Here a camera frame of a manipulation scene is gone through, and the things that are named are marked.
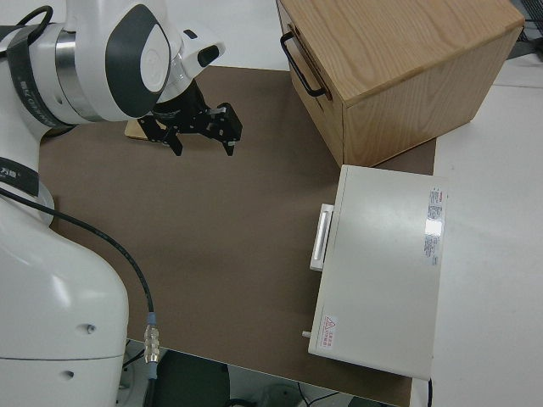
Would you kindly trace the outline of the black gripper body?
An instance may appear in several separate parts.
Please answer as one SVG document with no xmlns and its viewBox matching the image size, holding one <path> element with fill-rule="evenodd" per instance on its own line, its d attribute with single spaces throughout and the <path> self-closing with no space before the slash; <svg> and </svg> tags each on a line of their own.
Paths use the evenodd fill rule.
<svg viewBox="0 0 543 407">
<path fill-rule="evenodd" d="M 221 103 L 215 109 L 204 109 L 194 115 L 182 117 L 172 114 L 148 114 L 137 119 L 144 136 L 151 142 L 175 143 L 178 134 L 200 134 L 222 143 L 238 142 L 243 125 L 230 103 Z"/>
</svg>

